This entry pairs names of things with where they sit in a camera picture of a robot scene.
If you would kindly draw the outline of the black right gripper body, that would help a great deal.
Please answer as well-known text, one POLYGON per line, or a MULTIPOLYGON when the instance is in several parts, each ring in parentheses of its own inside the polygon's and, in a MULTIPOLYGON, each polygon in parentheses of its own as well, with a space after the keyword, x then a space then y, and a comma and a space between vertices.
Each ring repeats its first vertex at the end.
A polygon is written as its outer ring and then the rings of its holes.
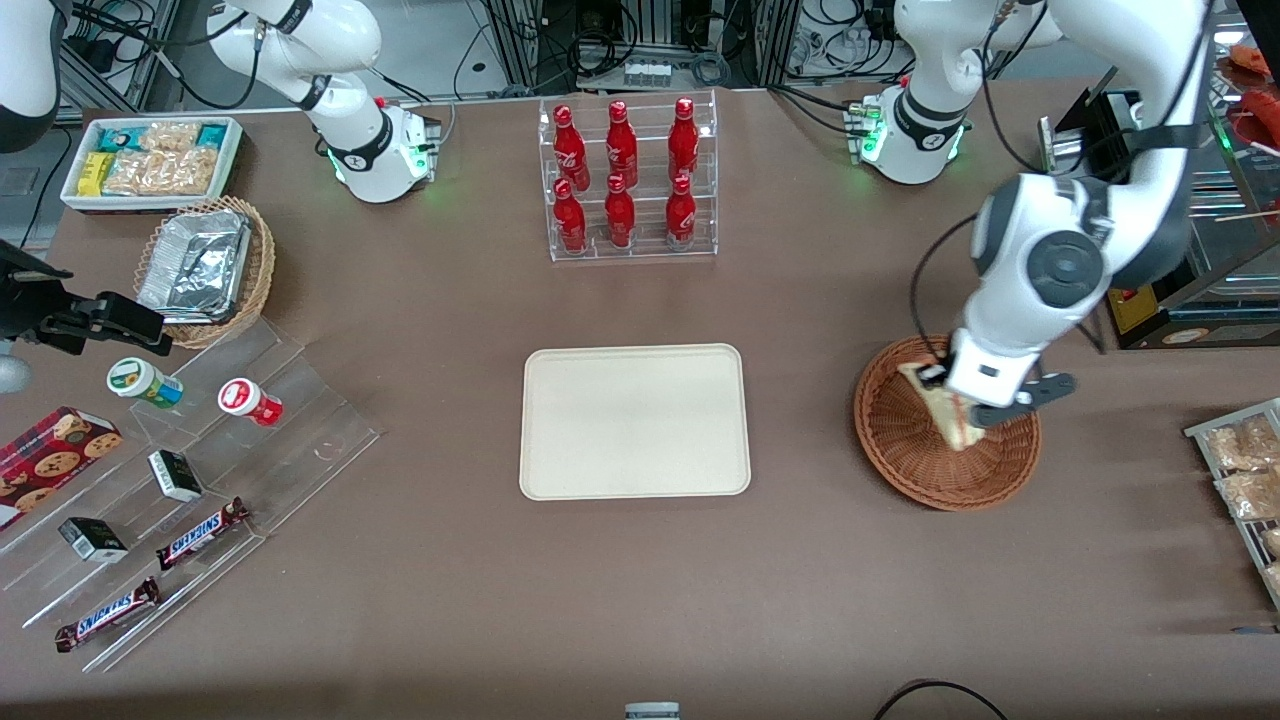
POLYGON ((74 274, 1 242, 1 331, 4 340, 46 345, 65 354, 82 354, 99 336, 84 301, 65 290, 74 274))

